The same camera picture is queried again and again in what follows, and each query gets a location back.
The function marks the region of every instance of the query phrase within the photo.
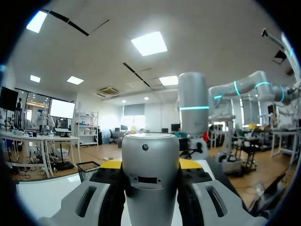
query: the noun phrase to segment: computer monitor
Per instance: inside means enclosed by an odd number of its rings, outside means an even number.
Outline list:
[[[120,129],[121,129],[121,130],[127,130],[127,126],[121,125]]]
[[[55,121],[55,127],[60,129],[68,128],[68,119],[57,119]]]
[[[181,124],[171,124],[171,131],[178,132],[181,128]]]
[[[162,128],[162,133],[168,133],[168,128]]]
[[[2,86],[0,94],[0,107],[9,111],[16,110],[18,92]]]
[[[50,116],[72,119],[75,103],[52,99]]]
[[[268,106],[268,112],[269,112],[269,114],[270,113],[274,113],[274,109],[276,108],[276,106],[275,105],[269,105]]]

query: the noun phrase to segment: office chair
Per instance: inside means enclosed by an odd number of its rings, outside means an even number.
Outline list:
[[[113,141],[110,141],[109,143],[110,143],[110,144],[111,144],[111,143],[117,144],[116,139],[117,139],[118,137],[115,136],[115,135],[113,134],[112,130],[110,130],[110,133],[111,133],[110,139],[113,139]]]

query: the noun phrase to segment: red object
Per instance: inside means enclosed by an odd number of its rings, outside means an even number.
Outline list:
[[[203,139],[204,139],[205,142],[209,141],[209,136],[208,136],[207,132],[205,132],[203,134]]]

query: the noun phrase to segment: desk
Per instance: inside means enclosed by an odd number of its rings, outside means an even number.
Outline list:
[[[47,161],[49,164],[49,171],[51,173],[52,176],[54,176],[53,171],[51,169],[50,166],[50,158],[49,158],[49,151],[48,151],[48,142],[70,142],[70,147],[71,147],[71,158],[72,158],[72,164],[77,167],[74,164],[74,159],[73,159],[73,148],[72,148],[72,144],[71,141],[73,140],[79,140],[79,137],[74,137],[74,136],[70,136],[70,137],[60,137],[60,136],[54,136],[54,137],[49,137],[49,136],[42,136],[42,138],[44,138],[44,142],[45,142],[45,146],[46,146],[46,154],[47,154]],[[77,145],[77,150],[78,150],[78,154],[79,154],[79,162],[81,162],[80,160],[80,152],[79,152],[79,145]]]
[[[273,134],[273,140],[272,140],[272,150],[271,150],[271,157],[280,154],[281,152],[287,153],[287,154],[291,154],[291,160],[290,160],[290,164],[293,163],[293,161],[295,160],[295,156],[298,156],[298,152],[297,151],[297,140],[298,140],[298,131],[294,128],[291,129],[291,131],[272,131]],[[275,135],[279,136],[279,148],[278,151],[276,153],[274,153],[274,146],[275,146]],[[293,135],[293,149],[289,150],[289,149],[285,149],[281,147],[281,142],[282,142],[282,135]]]
[[[114,131],[113,136],[118,137],[118,138],[123,137],[125,132],[126,132],[126,130]]]
[[[49,126],[47,126],[48,127],[48,129],[46,129],[46,133],[49,133],[50,132],[50,130],[49,130]],[[36,132],[37,134],[41,134],[40,133],[40,128],[39,127],[36,127],[36,128],[30,128],[30,129],[24,129],[24,132],[25,132],[25,134],[27,134],[28,132],[31,132],[31,133],[33,133],[33,132]]]
[[[0,129],[0,135],[2,136],[3,139],[8,139],[8,140],[13,140],[13,141],[23,141],[23,142],[34,142],[34,143],[41,143],[41,153],[42,153],[42,159],[43,163],[41,164],[35,164],[35,163],[15,163],[15,162],[6,162],[8,166],[20,166],[20,167],[44,167],[45,172],[47,177],[49,177],[49,172],[47,168],[47,161],[45,157],[45,151],[44,151],[44,138],[41,136],[37,137],[28,137],[28,136],[18,136],[18,135],[13,135],[12,132],[5,131],[4,129]]]

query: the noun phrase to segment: air conditioning unit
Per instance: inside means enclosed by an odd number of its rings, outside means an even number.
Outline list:
[[[106,86],[99,89],[96,94],[102,97],[108,97],[119,94],[119,91],[113,86]]]

